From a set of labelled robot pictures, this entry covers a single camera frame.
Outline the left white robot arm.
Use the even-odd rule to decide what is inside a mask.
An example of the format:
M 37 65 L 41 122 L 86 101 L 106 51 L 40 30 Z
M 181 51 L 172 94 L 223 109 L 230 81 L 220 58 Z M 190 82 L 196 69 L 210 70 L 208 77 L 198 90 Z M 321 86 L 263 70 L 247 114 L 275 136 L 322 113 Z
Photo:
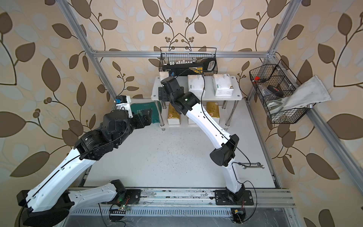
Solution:
M 100 126 L 85 133 L 67 157 L 38 186 L 17 195 L 18 227 L 53 227 L 74 211 L 102 202 L 126 197 L 120 180 L 96 188 L 69 191 L 71 184 L 105 154 L 118 148 L 136 129 L 152 123 L 152 110 L 142 110 L 130 117 L 131 111 L 116 109 L 104 116 Z

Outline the gold tissue pack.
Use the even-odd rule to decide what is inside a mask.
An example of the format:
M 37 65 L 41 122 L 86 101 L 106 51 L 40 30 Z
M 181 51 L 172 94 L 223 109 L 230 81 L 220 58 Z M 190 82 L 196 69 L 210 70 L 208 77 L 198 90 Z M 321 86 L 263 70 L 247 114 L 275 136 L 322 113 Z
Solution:
M 190 117 L 188 117 L 188 124 L 192 125 L 192 124 L 196 124 Z
M 176 111 L 171 103 L 168 107 L 167 122 L 169 125 L 180 125 L 181 123 L 180 114 Z
M 207 102 L 206 110 L 208 114 L 213 118 L 213 120 L 219 124 L 220 122 L 220 112 L 218 102 Z

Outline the white tissue pack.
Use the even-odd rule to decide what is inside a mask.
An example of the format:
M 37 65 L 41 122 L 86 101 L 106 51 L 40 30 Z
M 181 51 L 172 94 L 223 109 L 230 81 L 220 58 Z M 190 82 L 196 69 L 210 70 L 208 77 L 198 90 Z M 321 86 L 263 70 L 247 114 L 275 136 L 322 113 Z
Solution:
M 159 78 L 160 78 L 160 81 L 166 79 L 169 77 L 169 71 L 166 71 L 166 72 L 160 72 L 159 73 Z
M 232 96 L 234 87 L 229 74 L 214 74 L 212 82 L 215 96 Z
M 205 88 L 205 83 L 202 75 L 188 75 L 188 89 L 197 98 L 203 96 L 203 91 Z

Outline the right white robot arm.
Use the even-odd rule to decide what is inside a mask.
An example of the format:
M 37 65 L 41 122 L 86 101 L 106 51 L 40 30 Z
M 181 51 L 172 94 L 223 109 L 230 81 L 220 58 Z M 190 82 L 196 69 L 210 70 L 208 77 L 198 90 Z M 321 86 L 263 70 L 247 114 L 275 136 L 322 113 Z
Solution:
M 245 187 L 239 182 L 233 163 L 239 137 L 230 135 L 207 113 L 202 102 L 192 92 L 184 92 L 175 77 L 168 77 L 161 81 L 169 103 L 179 114 L 192 119 L 207 135 L 215 149 L 210 153 L 212 161 L 223 168 L 226 182 L 226 192 L 222 196 L 226 201 L 236 204 L 243 199 Z

